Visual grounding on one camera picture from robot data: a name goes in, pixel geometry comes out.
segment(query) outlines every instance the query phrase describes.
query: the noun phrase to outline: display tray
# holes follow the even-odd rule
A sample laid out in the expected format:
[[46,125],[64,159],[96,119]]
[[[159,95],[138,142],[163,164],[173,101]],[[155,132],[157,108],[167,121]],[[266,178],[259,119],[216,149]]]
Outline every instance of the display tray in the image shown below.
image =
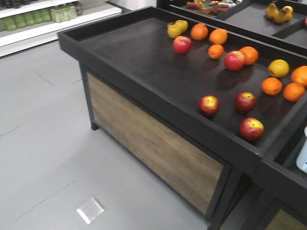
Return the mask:
[[304,134],[306,125],[305,119],[279,153],[272,151],[267,154],[253,178],[254,183],[305,218],[307,218],[307,174],[297,167],[296,159],[306,141]]
[[265,9],[270,2],[272,1],[243,0],[241,4],[230,10],[216,17],[210,17],[195,10],[187,10],[184,1],[174,0],[170,2],[170,11],[205,23],[212,24],[212,21],[217,21],[219,27],[231,27],[231,30],[236,33],[307,56],[307,27],[304,23],[307,5],[290,0],[276,1],[279,9],[286,5],[294,9],[293,18],[290,21],[277,24],[265,17]]
[[[297,103],[288,102],[282,93],[265,95],[260,85],[269,75],[267,66],[281,58],[293,69],[306,64],[307,59],[228,32],[224,46],[227,52],[253,46],[260,53],[254,65],[231,72],[224,67],[224,57],[219,60],[208,57],[207,49],[211,45],[208,39],[192,41],[186,55],[174,52],[166,25],[179,19],[187,20],[189,28],[198,23],[149,7],[59,33],[59,42],[65,52],[97,75],[252,175],[272,145],[282,148],[285,144],[288,139],[283,135],[285,127],[290,133],[295,132],[295,125],[302,119],[296,115],[307,100],[307,94]],[[207,26],[209,31],[216,28]],[[289,83],[290,76],[281,81]],[[255,108],[247,115],[235,111],[235,97],[239,92],[252,92],[257,97]],[[208,94],[214,94],[221,102],[213,119],[202,116],[198,108],[199,99]],[[238,126],[247,117],[255,117],[265,126],[263,136],[253,143],[238,136]]]

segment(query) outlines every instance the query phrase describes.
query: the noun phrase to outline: produce display table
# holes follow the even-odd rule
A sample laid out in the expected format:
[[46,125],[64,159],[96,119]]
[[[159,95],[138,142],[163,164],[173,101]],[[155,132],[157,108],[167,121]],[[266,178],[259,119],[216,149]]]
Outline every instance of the produce display table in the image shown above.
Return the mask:
[[[268,152],[279,154],[307,115],[307,94],[297,103],[262,93],[267,66],[286,59],[291,68],[307,58],[235,34],[227,52],[255,47],[260,58],[241,71],[211,60],[208,40],[193,42],[186,55],[173,51],[166,25],[199,21],[149,7],[59,33],[62,50],[77,59],[92,129],[102,128],[219,229],[244,177],[253,177]],[[217,28],[215,21],[207,24]],[[282,79],[290,82],[289,76]],[[238,125],[247,117],[235,111],[239,92],[250,91],[258,103],[248,114],[265,126],[263,136],[247,142]],[[213,119],[201,115],[199,99],[216,95],[221,108]]]

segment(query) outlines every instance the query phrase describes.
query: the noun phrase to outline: store shelf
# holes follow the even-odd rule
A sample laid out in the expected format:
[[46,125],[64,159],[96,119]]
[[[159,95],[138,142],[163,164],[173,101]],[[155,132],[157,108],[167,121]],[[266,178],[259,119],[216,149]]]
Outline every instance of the store shelf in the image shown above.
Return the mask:
[[18,9],[4,9],[0,11],[0,18],[5,18],[8,16],[13,16],[20,13],[25,13],[29,11],[36,11],[43,8],[48,8],[56,5],[61,5],[64,3],[72,2],[71,0],[40,0],[37,2],[32,2],[29,5],[21,5]]
[[47,22],[27,26],[15,31],[0,32],[0,57],[13,52],[40,45],[44,42],[57,39],[57,32],[77,25],[95,22],[106,17],[121,13],[121,9],[105,2],[83,5],[83,15],[62,23]]

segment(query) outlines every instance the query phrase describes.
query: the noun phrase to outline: yellow apple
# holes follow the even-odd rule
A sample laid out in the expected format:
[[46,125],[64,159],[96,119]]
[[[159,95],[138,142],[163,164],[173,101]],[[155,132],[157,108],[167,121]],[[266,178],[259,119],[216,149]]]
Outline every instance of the yellow apple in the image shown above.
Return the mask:
[[186,32],[189,26],[188,22],[185,20],[177,20],[175,21],[175,25],[179,25],[181,27],[181,33]]
[[171,24],[167,27],[167,33],[170,38],[176,38],[181,35],[181,27],[176,24]]

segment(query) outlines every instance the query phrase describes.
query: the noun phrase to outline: yellow pear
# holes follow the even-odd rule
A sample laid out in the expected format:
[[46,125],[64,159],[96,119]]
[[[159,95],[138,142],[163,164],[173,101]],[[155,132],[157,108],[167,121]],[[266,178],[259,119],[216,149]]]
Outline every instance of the yellow pear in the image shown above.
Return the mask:
[[293,14],[291,12],[291,9],[290,8],[285,8],[284,10],[287,11],[287,13],[286,13],[287,20],[286,21],[291,20],[293,18]]
[[289,9],[290,13],[293,13],[293,11],[294,11],[291,6],[284,6],[283,10],[285,10],[285,9]]
[[275,5],[274,2],[271,2],[268,7],[265,9],[265,12],[266,12],[266,16],[268,19],[272,19],[275,17],[275,15],[278,14],[278,8],[277,6]]
[[285,23],[287,21],[287,10],[280,10],[273,18],[273,21],[278,24]]

